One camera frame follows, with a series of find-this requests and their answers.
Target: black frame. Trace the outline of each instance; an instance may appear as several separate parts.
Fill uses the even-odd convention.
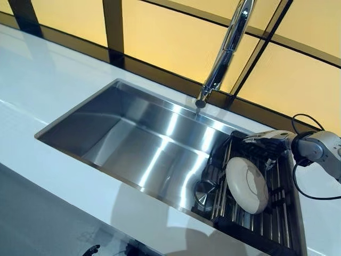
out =
[[[228,27],[231,20],[221,17],[219,15],[215,15],[212,13],[208,13],[202,10],[198,10],[195,9],[194,7],[190,7],[190,6],[186,6],[183,4],[179,4],[179,3],[174,3],[170,0],[141,0],[143,2],[146,3],[150,3],[150,4],[154,4],[154,5],[158,5],[173,11],[177,11],[180,13],[184,13],[193,17],[196,17],[198,19],[202,19],[223,27]],[[280,5],[282,5],[285,1],[281,1],[279,3],[279,7]],[[264,31],[262,31],[259,28],[254,28],[251,26],[248,26],[246,29],[246,34],[250,35],[250,36],[254,36],[257,38],[262,38],[262,39],[266,39],[267,36],[264,34]],[[306,56],[309,56],[311,58],[320,60],[324,63],[330,64],[334,67],[337,68],[341,68],[341,59],[333,56],[331,54],[325,53],[321,50],[315,49],[313,47],[310,47],[308,45],[302,44],[300,42],[297,42],[295,40],[292,39],[288,39],[286,37],[280,36],[280,35],[273,35],[271,40],[271,43],[280,45],[282,47],[288,48],[290,50],[293,50],[295,52],[304,54]]]
[[[157,0],[143,1],[148,3],[157,2]],[[276,28],[278,27],[280,21],[290,7],[292,1],[293,0],[281,0],[274,16],[267,26],[267,29],[265,31],[262,31],[261,35],[259,34],[259,31],[256,31],[255,33],[254,29],[248,28],[248,34],[260,38],[259,44],[257,45],[256,49],[254,49],[254,52],[248,60],[243,72],[234,85],[233,94],[214,91],[208,100],[210,104],[255,120],[259,123],[268,125],[274,129],[294,131],[291,127],[291,117],[265,108],[263,106],[254,104],[247,100],[239,99],[237,97],[239,90],[243,86],[248,75],[250,74],[256,62],[263,53],[266,45],[271,42]],[[14,16],[4,12],[0,12],[0,23],[4,25],[20,29],[21,31],[27,32],[29,34],[92,56],[96,59],[110,63],[116,67],[140,75],[154,82],[166,85],[189,96],[196,97],[200,92],[200,83],[124,54],[123,16],[121,5],[122,0],[103,0],[103,11],[108,47],[104,47],[85,39],[76,37],[74,35],[70,35],[62,31],[40,25],[38,23],[38,19],[35,15],[35,11],[30,0],[9,0],[9,2]],[[209,22],[213,22],[222,26],[227,26],[227,24],[225,23],[211,21],[207,17],[195,17],[202,18]],[[301,131],[319,130],[314,126],[301,121],[297,121],[297,127]]]

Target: dish rack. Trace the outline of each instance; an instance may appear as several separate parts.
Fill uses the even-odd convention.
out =
[[[265,152],[242,143],[245,136],[233,132],[226,144],[212,154],[202,179],[209,179],[215,189],[208,191],[205,202],[196,203],[192,211],[211,221],[216,229],[269,255],[305,255],[301,210],[291,179],[289,153],[269,166]],[[232,157],[250,160],[264,176],[269,202],[262,213],[247,213],[229,191],[225,168]]]

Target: faucet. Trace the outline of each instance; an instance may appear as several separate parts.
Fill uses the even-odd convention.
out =
[[[212,70],[205,80],[196,101],[197,111],[204,108],[212,90],[218,91],[221,82],[230,66],[234,52],[245,32],[246,24],[250,18],[254,0],[240,0],[235,10],[222,46],[215,59]]]

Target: wire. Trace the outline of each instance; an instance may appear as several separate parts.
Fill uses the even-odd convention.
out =
[[[321,130],[324,131],[323,126],[322,126],[315,118],[313,118],[312,116],[307,115],[307,114],[299,113],[299,114],[296,114],[295,116],[293,116],[293,117],[291,118],[291,125],[293,126],[294,131],[295,131],[297,134],[299,134],[299,132],[297,131],[297,129],[296,129],[296,127],[295,127],[295,123],[294,123],[294,121],[297,121],[297,119],[295,119],[296,116],[306,116],[306,117],[310,118],[312,121],[314,121],[314,122],[321,128]]]
[[[341,199],[341,196],[334,196],[334,197],[315,197],[315,196],[310,196],[307,195],[306,193],[304,193],[298,186],[297,184],[297,180],[296,180],[296,169],[299,166],[299,164],[302,162],[298,162],[295,164],[294,168],[293,168],[293,181],[294,181],[294,185],[296,187],[296,189],[298,190],[298,192],[300,192],[302,195],[304,195],[305,197],[308,197],[310,199],[315,199],[315,200],[335,200],[335,199]]]

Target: white countertop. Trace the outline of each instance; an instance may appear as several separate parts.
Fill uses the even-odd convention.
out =
[[[34,138],[116,78],[183,105],[194,103],[165,86],[0,25],[0,163],[161,253],[264,255]],[[204,112],[251,132],[269,130],[214,106]],[[298,182],[313,195],[341,195],[341,186],[316,164],[299,169]],[[341,202],[301,197],[301,206],[308,254],[339,255]]]

